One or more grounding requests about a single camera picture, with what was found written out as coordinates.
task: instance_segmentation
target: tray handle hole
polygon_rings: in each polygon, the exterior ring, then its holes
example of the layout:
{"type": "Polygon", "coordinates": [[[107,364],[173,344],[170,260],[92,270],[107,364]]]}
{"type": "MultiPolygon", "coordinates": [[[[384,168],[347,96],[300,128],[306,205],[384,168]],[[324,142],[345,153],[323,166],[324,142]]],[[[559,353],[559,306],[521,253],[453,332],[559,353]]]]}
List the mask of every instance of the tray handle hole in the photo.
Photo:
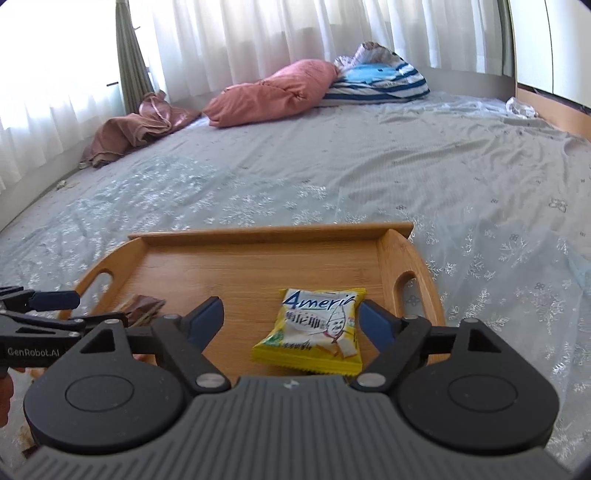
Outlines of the tray handle hole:
{"type": "Polygon", "coordinates": [[[99,273],[82,294],[80,306],[76,310],[72,310],[72,315],[80,316],[89,314],[112,283],[113,277],[109,273],[99,273]]]}
{"type": "Polygon", "coordinates": [[[404,302],[405,315],[425,316],[423,301],[421,300],[421,293],[418,289],[416,278],[411,278],[404,284],[402,300],[404,302]]]}

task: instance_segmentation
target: green curtain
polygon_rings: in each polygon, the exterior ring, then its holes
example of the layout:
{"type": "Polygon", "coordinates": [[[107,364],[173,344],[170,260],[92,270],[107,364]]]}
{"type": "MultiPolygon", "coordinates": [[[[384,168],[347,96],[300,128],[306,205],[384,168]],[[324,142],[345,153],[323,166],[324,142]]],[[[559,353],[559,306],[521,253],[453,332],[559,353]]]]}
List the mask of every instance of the green curtain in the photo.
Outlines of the green curtain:
{"type": "Polygon", "coordinates": [[[115,28],[117,33],[117,56],[119,58],[119,85],[123,94],[126,113],[137,113],[144,95],[153,92],[148,70],[139,49],[131,23],[128,0],[116,0],[115,28]]]}
{"type": "Polygon", "coordinates": [[[501,35],[503,37],[503,75],[515,76],[515,50],[513,48],[513,25],[509,0],[498,0],[501,15],[501,35]]]}

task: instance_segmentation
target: tray rim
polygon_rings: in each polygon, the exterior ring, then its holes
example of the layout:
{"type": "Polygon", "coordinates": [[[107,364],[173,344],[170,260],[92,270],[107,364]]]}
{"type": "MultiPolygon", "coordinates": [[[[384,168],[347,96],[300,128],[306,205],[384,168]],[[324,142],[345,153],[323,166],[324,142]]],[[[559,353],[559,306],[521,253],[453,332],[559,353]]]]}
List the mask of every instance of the tray rim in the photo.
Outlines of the tray rim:
{"type": "Polygon", "coordinates": [[[330,242],[377,240],[388,230],[396,230],[404,238],[413,231],[412,222],[318,223],[313,225],[256,226],[212,228],[172,232],[137,232],[130,241],[142,239],[151,247],[181,245],[239,245],[296,242],[330,242]]]}

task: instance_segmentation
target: printed cartoon face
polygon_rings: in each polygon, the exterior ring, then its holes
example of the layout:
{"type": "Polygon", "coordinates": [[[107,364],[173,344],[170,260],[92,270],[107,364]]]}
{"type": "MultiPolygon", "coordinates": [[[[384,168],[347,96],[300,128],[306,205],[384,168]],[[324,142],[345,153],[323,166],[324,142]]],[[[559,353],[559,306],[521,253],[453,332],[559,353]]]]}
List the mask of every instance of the printed cartoon face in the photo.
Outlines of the printed cartoon face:
{"type": "Polygon", "coordinates": [[[344,328],[344,318],[329,320],[328,324],[326,325],[326,333],[328,334],[328,336],[331,336],[332,338],[338,338],[340,334],[343,332],[344,328]]]}
{"type": "Polygon", "coordinates": [[[332,338],[338,338],[345,328],[345,311],[343,307],[335,308],[326,323],[326,334],[332,338]]]}

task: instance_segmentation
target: pink pillow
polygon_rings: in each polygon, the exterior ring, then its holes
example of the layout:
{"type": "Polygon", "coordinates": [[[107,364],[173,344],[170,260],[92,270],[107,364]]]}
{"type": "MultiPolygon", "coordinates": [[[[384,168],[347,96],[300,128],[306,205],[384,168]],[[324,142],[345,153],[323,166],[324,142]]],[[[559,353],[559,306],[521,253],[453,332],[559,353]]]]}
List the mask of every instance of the pink pillow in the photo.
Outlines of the pink pillow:
{"type": "Polygon", "coordinates": [[[323,60],[300,60],[256,83],[225,89],[205,107],[213,127],[275,120],[317,106],[336,80],[337,69],[323,60]]]}

